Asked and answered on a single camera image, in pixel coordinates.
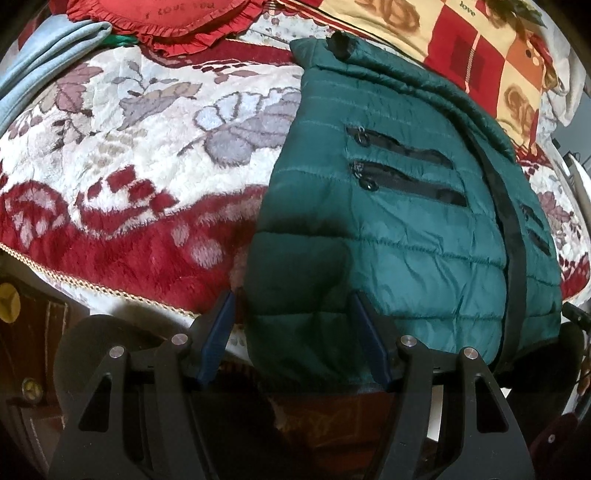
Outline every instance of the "silver bolt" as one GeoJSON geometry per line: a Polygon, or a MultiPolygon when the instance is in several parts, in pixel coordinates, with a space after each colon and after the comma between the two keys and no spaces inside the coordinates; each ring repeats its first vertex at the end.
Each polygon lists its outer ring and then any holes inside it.
{"type": "Polygon", "coordinates": [[[478,352],[471,346],[464,348],[464,355],[466,355],[470,360],[475,360],[478,358],[478,352]]]}
{"type": "Polygon", "coordinates": [[[111,358],[119,358],[125,352],[125,348],[121,345],[114,346],[111,350],[109,350],[109,356],[111,358]]]}
{"type": "Polygon", "coordinates": [[[175,336],[173,336],[172,343],[175,345],[184,345],[185,343],[187,343],[188,339],[189,337],[186,336],[184,333],[177,333],[175,336]]]}
{"type": "Polygon", "coordinates": [[[415,346],[417,344],[417,339],[412,335],[402,335],[400,343],[405,346],[415,346]]]}

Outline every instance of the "quilted vest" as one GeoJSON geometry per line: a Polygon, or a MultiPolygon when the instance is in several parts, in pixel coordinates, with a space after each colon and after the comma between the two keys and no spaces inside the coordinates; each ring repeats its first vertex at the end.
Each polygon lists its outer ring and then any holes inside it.
{"type": "Polygon", "coordinates": [[[472,346],[489,364],[555,340],[553,239],[496,121],[446,79],[351,35],[291,50],[301,104],[244,282],[258,371],[276,386],[370,383],[346,315],[352,290],[401,334],[472,346]]]}

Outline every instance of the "zippered pocket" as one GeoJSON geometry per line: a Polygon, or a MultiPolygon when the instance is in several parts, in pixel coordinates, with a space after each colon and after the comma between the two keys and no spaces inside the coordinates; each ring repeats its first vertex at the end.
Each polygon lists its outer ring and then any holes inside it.
{"type": "Polygon", "coordinates": [[[371,161],[354,161],[351,172],[359,180],[361,188],[375,192],[381,187],[412,193],[460,207],[467,206],[466,197],[448,187],[409,177],[396,168],[371,161]]]}
{"type": "Polygon", "coordinates": [[[388,135],[381,134],[374,130],[367,130],[364,127],[346,127],[346,130],[347,133],[362,147],[368,148],[374,145],[378,148],[383,148],[404,157],[428,161],[445,168],[453,168],[452,161],[437,150],[406,147],[393,137],[389,137],[388,135]]]}

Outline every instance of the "floral blanket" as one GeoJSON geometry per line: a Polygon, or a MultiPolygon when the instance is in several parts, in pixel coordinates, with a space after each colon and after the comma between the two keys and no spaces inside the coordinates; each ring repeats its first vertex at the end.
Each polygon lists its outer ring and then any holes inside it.
{"type": "MultiPolygon", "coordinates": [[[[0,138],[0,248],[94,311],[190,324],[242,284],[300,101],[286,48],[306,28],[330,33],[273,11],[245,34],[258,44],[174,59],[121,47],[62,74],[0,138]]],[[[518,159],[573,297],[589,285],[587,229],[542,150],[518,159]]]]}

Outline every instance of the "ruffled edge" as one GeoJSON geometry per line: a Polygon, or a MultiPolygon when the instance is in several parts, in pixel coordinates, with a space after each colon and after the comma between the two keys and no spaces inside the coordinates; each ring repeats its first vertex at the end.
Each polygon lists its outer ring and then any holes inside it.
{"type": "Polygon", "coordinates": [[[249,7],[249,0],[234,0],[226,8],[209,12],[204,17],[191,22],[185,27],[165,27],[122,17],[103,7],[100,0],[69,0],[66,13],[72,21],[107,21],[113,25],[113,30],[117,34],[136,35],[141,41],[141,35],[162,38],[190,35],[198,28],[207,26],[210,22],[215,21],[217,23],[219,18],[226,17],[229,14],[236,14],[235,11],[240,7],[243,8],[242,11],[244,12],[249,7]]]}
{"type": "Polygon", "coordinates": [[[264,3],[265,0],[250,0],[233,18],[227,18],[225,15],[219,17],[215,24],[211,25],[211,30],[194,31],[184,38],[159,38],[156,35],[143,34],[138,34],[137,37],[149,48],[161,51],[164,57],[192,55],[211,47],[220,38],[247,30],[262,13],[264,3]]]}

